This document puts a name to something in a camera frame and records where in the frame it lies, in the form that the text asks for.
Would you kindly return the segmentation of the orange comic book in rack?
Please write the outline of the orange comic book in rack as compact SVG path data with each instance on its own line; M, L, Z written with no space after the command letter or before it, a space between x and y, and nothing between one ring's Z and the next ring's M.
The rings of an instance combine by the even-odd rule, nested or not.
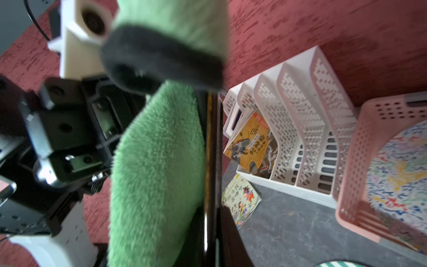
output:
M260 110L253 111L244 121L227 144L224 155L247 173L264 179L271 177L278 144Z

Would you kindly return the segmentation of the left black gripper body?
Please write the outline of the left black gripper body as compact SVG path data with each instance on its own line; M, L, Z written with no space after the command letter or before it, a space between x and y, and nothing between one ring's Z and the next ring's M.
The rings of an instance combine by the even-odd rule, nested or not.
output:
M58 234L101 191L121 136L145 98L108 77L50 77L38 92L1 77L1 233Z

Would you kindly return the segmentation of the round colourful speckled plate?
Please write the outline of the round colourful speckled plate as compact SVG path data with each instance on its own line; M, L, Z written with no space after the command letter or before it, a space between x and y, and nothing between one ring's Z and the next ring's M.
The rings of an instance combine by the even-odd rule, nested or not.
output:
M395 237L426 254L426 121L397 134L378 151L367 173L367 196Z

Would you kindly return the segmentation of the green microfiber cloth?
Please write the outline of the green microfiber cloth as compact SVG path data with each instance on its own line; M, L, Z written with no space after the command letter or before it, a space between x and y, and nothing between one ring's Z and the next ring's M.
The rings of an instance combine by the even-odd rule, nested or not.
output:
M199 267L205 244L207 95L224 83L226 1L119 1L100 51L121 90L147 99L111 174L110 267Z

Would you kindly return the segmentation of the pink plastic basket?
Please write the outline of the pink plastic basket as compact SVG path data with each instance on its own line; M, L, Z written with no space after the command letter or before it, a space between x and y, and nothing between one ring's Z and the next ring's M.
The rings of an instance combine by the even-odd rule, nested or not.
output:
M427 257L390 233L369 205L366 186L375 154L399 132L426 118L426 92L375 98L361 106L335 212L337 222L344 228L421 265L427 264Z

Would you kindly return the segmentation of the green striped round plate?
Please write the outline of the green striped round plate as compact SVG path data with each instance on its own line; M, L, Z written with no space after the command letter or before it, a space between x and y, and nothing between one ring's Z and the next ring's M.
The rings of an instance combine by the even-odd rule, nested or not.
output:
M351 261L327 261L317 265L316 267L366 267Z

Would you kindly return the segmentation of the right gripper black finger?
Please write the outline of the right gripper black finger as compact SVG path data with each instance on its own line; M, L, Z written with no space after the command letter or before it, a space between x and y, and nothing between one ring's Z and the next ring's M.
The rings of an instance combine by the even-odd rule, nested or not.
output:
M254 267L228 207L220 212L220 266Z

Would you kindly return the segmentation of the floral picture book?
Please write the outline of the floral picture book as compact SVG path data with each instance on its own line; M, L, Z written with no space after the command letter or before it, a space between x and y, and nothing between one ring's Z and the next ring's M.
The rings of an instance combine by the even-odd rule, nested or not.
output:
M255 188L241 175L236 174L222 193L222 204L229 208L239 230L251 217L262 198Z

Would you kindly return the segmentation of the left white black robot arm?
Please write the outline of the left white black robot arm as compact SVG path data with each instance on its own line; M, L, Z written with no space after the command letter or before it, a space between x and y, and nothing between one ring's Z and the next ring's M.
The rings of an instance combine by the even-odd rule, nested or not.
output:
M101 191L116 146L145 99L106 76L50 77L39 92L1 77L1 234L41 267L105 267L84 195Z

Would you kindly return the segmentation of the white file organizer rack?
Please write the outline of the white file organizer rack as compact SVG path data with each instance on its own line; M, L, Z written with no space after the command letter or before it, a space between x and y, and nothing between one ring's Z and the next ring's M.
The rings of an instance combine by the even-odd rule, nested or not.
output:
M242 167L250 182L335 209L357 112L319 46L232 87L224 99L235 121L258 110L278 145L268 178Z

